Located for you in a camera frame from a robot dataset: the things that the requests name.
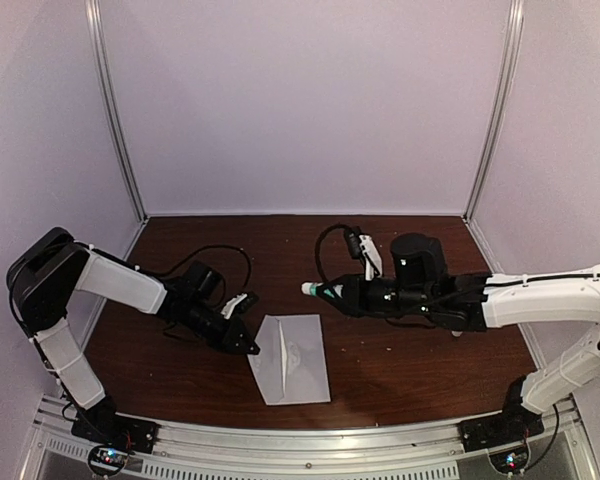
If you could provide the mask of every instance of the brown wooden surface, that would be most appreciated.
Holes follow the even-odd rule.
[[[227,427],[339,428],[394,425],[477,414],[501,408],[511,381],[533,370],[517,327],[467,333],[397,329],[382,320],[349,319],[323,301],[303,296],[316,281],[313,244],[337,221],[360,225],[392,273],[389,243],[397,233],[439,237],[451,273],[487,270],[459,218],[450,217],[197,217],[149,222],[131,261],[165,270],[208,243],[242,246],[253,257],[249,289],[260,302],[245,320],[255,333],[265,314],[322,317],[331,403],[265,406],[247,359],[216,353],[201,342],[162,335],[156,317],[108,302],[87,356],[120,411],[163,420]],[[244,265],[233,252],[204,252],[200,260],[227,278],[236,293]],[[340,233],[325,243],[327,274],[359,271]],[[177,330],[191,337],[186,330]]]

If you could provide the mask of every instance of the black robotic arm joint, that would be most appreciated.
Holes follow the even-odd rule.
[[[86,249],[56,227],[9,268],[7,287],[28,335],[53,327],[67,315],[67,303],[88,259]]]

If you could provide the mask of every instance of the white robotic arm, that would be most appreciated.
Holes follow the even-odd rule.
[[[352,243],[372,240],[359,228],[341,225]],[[548,275],[469,274],[451,276],[438,239],[401,235],[391,244],[395,278],[347,274],[329,280],[316,242],[321,283],[302,291],[327,301],[348,316],[400,318],[421,315],[454,332],[486,331],[527,322],[585,321],[591,329],[545,368],[516,380],[500,414],[462,422],[466,451],[491,448],[542,433],[542,413],[600,376],[600,265]]]
[[[49,231],[7,274],[14,316],[78,411],[74,435],[149,452],[156,425],[115,414],[115,404],[69,328],[69,298],[74,291],[89,292],[182,324],[218,351],[259,353],[238,316],[257,297],[242,293],[217,311],[206,301],[220,280],[220,274],[195,261],[181,276],[156,278],[92,245],[75,242],[61,228]]]

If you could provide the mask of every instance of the white backdrop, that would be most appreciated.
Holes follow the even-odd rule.
[[[527,1],[477,223],[507,272],[600,263],[600,0]],[[536,325],[547,360],[586,330]],[[600,380],[576,394],[600,463]]]
[[[5,275],[51,227],[120,255],[137,225],[105,122],[82,0],[0,2],[0,479],[54,382],[9,313]],[[72,301],[78,338],[92,298]]]
[[[509,3],[102,2],[147,211],[461,213]]]

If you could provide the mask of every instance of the sheet of paper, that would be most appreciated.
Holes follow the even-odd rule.
[[[256,342],[249,364],[267,405],[331,401],[320,315],[267,315]]]

